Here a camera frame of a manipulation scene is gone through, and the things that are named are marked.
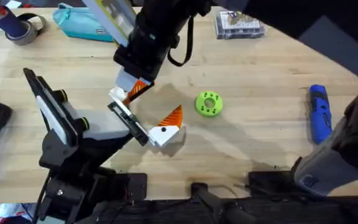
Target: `navy cylinder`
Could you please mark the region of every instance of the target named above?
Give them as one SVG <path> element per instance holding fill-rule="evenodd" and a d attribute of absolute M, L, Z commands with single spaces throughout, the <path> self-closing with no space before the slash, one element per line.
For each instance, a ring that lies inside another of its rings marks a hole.
<path fill-rule="evenodd" d="M 3 6 L 6 15 L 0 18 L 0 28 L 11 37 L 21 37 L 27 32 L 27 28 L 6 6 Z"/>

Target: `package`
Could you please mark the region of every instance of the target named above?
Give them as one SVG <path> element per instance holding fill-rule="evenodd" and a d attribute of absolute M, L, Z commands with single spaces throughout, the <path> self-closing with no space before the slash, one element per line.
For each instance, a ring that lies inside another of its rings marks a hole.
<path fill-rule="evenodd" d="M 257 19 L 222 7 L 217 7 L 214 13 L 217 39 L 253 39 L 265 35 L 265 26 Z"/>
<path fill-rule="evenodd" d="M 86 7 L 71 7 L 60 3 L 53 20 L 69 37 L 113 42 L 112 35 Z"/>

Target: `red object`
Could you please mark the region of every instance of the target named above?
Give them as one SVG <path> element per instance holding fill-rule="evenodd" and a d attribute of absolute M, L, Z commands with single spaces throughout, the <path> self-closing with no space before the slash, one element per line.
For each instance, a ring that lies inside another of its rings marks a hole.
<path fill-rule="evenodd" d="M 33 5 L 31 5 L 30 3 L 25 4 L 23 7 L 34 7 Z"/>
<path fill-rule="evenodd" d="M 5 9 L 4 9 L 2 6 L 0 6 L 0 13 L 1 13 L 2 15 L 6 15 L 6 11 L 5 11 Z"/>

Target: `black mount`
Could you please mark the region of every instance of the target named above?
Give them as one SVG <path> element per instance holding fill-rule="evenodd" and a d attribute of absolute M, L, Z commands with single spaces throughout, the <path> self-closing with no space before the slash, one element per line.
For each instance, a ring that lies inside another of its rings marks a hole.
<path fill-rule="evenodd" d="M 191 199 L 203 204 L 210 213 L 215 223 L 222 224 L 263 224 L 274 223 L 271 220 L 257 218 L 247 213 L 238 206 L 233 199 L 219 198 L 208 191 L 208 185 L 204 183 L 192 183 Z"/>
<path fill-rule="evenodd" d="M 146 174 L 117 174 L 98 164 L 117 152 L 132 136 L 114 139 L 114 149 L 70 147 L 50 130 L 42 144 L 40 165 L 50 169 L 50 180 L 39 208 L 39 218 L 46 216 L 74 223 L 90 216 L 102 201 L 143 200 L 146 197 Z"/>
<path fill-rule="evenodd" d="M 134 136 L 129 133 L 114 139 L 84 138 L 83 132 L 89 130 L 90 124 L 86 118 L 73 119 L 64 105 L 68 100 L 65 91 L 53 91 L 32 70 L 25 68 L 24 73 L 37 100 L 41 98 L 48 108 L 44 108 L 48 114 L 42 113 L 48 133 L 42 142 L 39 164 L 48 168 L 49 173 L 33 223 L 38 217 L 44 221 L 50 216 L 71 224 L 90 216 L 99 202 L 146 198 L 146 174 L 118 174 L 100 167 Z M 50 124 L 60 130 L 60 135 L 49 128 Z"/>

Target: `blue tool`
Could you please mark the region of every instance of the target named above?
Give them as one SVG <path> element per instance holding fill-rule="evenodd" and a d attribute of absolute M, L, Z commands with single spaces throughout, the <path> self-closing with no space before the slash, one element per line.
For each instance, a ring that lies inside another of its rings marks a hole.
<path fill-rule="evenodd" d="M 327 91 L 322 85 L 309 89 L 311 136 L 314 143 L 322 143 L 333 131 Z"/>

